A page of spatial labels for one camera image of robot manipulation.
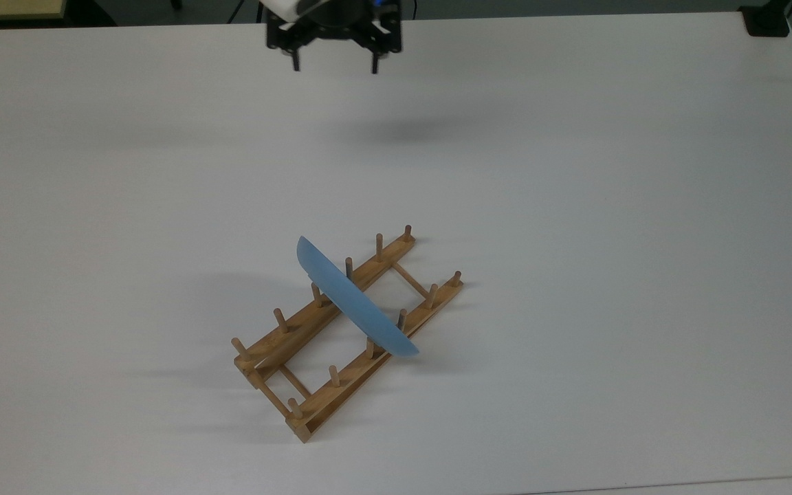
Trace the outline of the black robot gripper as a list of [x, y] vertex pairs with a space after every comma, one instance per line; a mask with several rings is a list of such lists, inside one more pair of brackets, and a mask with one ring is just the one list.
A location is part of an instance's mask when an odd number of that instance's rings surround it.
[[400, 1], [265, 1], [266, 45], [290, 54], [300, 71], [300, 48], [317, 40], [353, 41], [372, 53], [371, 74], [382, 56], [403, 51]]

